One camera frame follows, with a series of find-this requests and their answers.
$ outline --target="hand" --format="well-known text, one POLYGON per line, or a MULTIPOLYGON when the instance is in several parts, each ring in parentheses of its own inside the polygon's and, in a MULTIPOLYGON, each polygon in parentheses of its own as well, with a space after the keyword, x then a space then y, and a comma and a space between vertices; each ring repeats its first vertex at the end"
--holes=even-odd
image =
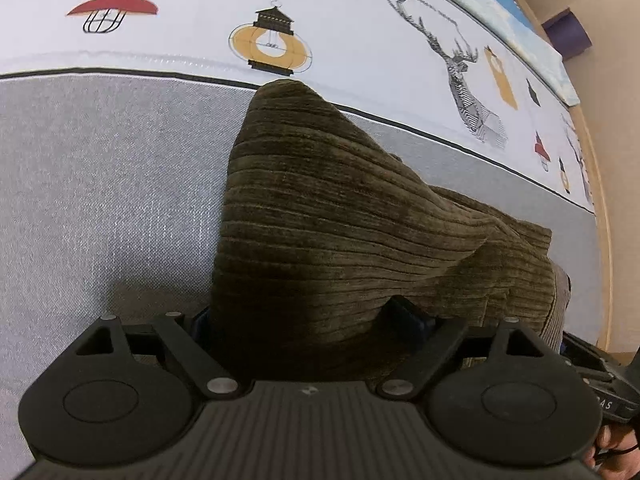
MULTIPOLYGON (((629 449, 638 443, 636 433, 631 426, 611 424, 600 428, 596 437, 596 446, 600 449, 629 449)), ((587 452, 584 463, 593 468, 595 447, 587 452)), ((612 456, 606 459, 598 471, 605 480, 629 480, 640 471, 640 450, 635 449, 623 455, 612 456)))

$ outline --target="brown corduroy fabric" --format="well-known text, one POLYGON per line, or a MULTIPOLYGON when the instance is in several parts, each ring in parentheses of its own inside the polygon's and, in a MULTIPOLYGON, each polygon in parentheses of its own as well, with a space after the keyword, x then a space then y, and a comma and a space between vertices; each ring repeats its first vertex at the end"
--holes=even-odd
POLYGON ((472 325, 540 333, 551 232, 427 186, 304 84, 261 87, 229 156, 214 263, 216 355, 288 380, 377 379, 405 356, 394 294, 472 325))

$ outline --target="wall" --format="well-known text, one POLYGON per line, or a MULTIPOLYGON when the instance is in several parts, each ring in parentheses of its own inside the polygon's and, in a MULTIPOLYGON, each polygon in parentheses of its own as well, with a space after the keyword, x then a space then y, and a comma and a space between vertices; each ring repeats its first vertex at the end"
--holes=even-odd
POLYGON ((602 173, 611 225, 613 308, 610 351, 640 344, 640 188, 637 134, 640 0, 528 0, 541 22, 569 7, 593 47, 566 62, 582 101, 602 173))

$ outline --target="black circular pad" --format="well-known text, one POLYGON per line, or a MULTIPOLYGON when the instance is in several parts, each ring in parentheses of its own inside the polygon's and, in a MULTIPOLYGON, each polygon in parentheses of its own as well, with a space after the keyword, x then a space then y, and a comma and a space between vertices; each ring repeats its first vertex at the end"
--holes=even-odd
POLYGON ((482 405, 507 422, 533 424, 553 415, 556 399, 537 384, 502 383, 484 391, 482 405))
POLYGON ((77 357, 48 368, 22 396, 20 428, 30 446, 79 466, 129 463, 176 439, 191 397, 174 375, 132 358, 77 357))
POLYGON ((453 447, 501 466, 581 457, 600 427, 596 397, 554 357, 514 357, 457 371, 437 384, 426 415, 453 447))
POLYGON ((66 394, 66 412, 81 422, 112 422, 129 415, 138 405, 138 393, 118 381, 90 381, 66 394))

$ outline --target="red lamp illustration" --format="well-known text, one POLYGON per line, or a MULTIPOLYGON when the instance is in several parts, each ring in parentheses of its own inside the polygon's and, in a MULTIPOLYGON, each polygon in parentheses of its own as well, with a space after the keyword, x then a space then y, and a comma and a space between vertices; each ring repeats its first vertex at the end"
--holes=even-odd
POLYGON ((538 132, 536 132, 536 145, 533 149, 540 156, 540 162, 542 163, 542 167, 544 168, 544 170, 549 171, 549 163, 551 162, 551 157, 546 152, 545 147, 542 145, 542 140, 540 140, 538 132))
POLYGON ((67 16, 86 14, 82 26, 88 34, 113 32, 127 14, 157 14, 158 6, 149 0, 89 0, 71 9, 67 16))

